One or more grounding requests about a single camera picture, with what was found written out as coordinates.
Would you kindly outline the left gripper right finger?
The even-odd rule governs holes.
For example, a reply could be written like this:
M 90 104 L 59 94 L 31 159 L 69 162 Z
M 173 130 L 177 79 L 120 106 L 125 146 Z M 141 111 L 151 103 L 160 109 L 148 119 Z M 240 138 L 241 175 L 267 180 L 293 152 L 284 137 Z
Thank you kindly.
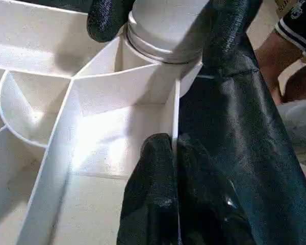
M 177 141 L 178 204 L 183 244 L 255 244 L 232 182 L 203 145 Z

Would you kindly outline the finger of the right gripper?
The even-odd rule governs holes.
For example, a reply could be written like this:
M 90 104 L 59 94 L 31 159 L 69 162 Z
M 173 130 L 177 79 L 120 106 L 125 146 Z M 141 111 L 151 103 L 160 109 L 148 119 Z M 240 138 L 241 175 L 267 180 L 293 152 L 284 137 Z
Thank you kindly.
M 210 22 L 202 50 L 202 73 L 216 73 L 255 18 L 262 1 L 209 1 L 203 16 Z
M 114 39 L 128 21 L 134 0 L 95 0 L 87 16 L 88 35 L 99 43 Z

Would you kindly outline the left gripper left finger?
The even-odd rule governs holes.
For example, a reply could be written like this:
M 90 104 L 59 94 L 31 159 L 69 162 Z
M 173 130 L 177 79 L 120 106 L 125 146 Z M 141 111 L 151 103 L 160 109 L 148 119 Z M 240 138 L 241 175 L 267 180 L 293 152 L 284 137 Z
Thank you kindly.
M 179 244 L 176 168 L 170 137 L 153 134 L 124 189 L 117 244 Z

